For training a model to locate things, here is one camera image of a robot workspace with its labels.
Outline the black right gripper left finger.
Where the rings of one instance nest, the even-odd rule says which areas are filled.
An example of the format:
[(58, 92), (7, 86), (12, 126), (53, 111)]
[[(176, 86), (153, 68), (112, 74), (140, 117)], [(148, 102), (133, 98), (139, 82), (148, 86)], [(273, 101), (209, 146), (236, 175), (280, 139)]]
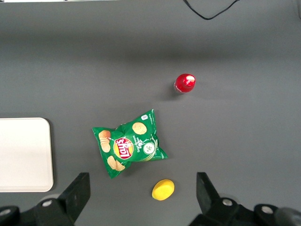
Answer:
[(90, 176), (79, 173), (57, 197), (42, 200), (34, 207), (38, 226), (73, 226), (91, 195)]

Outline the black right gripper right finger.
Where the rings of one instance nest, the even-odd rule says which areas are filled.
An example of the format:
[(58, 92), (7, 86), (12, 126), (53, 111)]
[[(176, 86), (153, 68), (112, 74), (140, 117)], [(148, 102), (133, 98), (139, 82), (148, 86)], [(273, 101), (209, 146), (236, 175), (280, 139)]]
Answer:
[(191, 226), (253, 226), (253, 212), (231, 198), (220, 197), (205, 172), (196, 176), (196, 197), (201, 214)]

